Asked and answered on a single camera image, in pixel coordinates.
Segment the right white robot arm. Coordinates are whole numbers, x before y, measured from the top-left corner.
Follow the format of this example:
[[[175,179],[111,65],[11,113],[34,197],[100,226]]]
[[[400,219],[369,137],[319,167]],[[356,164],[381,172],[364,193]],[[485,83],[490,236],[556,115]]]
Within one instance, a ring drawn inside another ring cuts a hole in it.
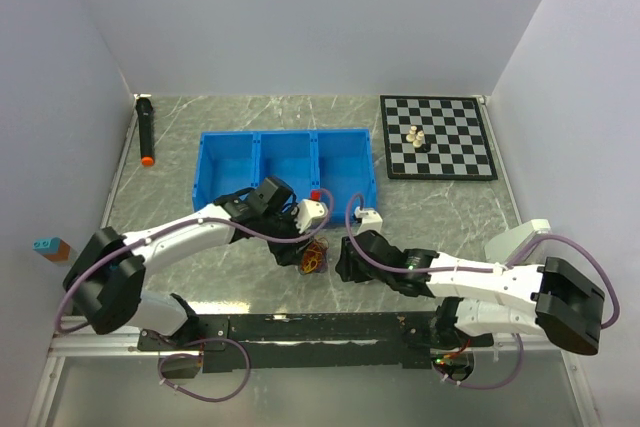
[[[546,337],[578,355],[599,351],[604,292],[568,261],[506,266],[428,249],[401,250],[365,231],[341,241],[336,271],[344,282],[377,280],[408,297],[440,298],[436,332],[448,345],[485,334]]]

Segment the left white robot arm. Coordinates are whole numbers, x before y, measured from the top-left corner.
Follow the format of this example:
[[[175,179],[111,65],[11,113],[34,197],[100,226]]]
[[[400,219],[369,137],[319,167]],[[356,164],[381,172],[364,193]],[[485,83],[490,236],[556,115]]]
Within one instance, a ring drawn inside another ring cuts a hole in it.
[[[62,317],[75,307],[85,326],[98,335],[123,326],[151,331],[176,349],[207,335],[204,324],[177,294],[144,288],[149,273],[198,252],[243,239],[260,239],[281,266],[298,265],[334,210],[332,194],[322,188],[298,199],[276,176],[257,187],[223,195],[202,209],[166,224],[120,234],[111,227],[95,232],[63,281],[65,290],[55,317],[58,333],[67,333]]]

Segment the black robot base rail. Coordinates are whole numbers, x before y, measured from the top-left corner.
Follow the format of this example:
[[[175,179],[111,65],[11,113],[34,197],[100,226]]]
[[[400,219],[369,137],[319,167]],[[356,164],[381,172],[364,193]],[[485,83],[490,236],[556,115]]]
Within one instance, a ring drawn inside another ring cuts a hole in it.
[[[380,365],[429,369],[438,352],[494,345],[492,335],[470,337],[433,311],[405,311],[203,315],[192,337],[164,340],[146,330],[137,348],[201,353],[206,373],[243,368],[243,355],[223,338],[244,347],[254,369]]]

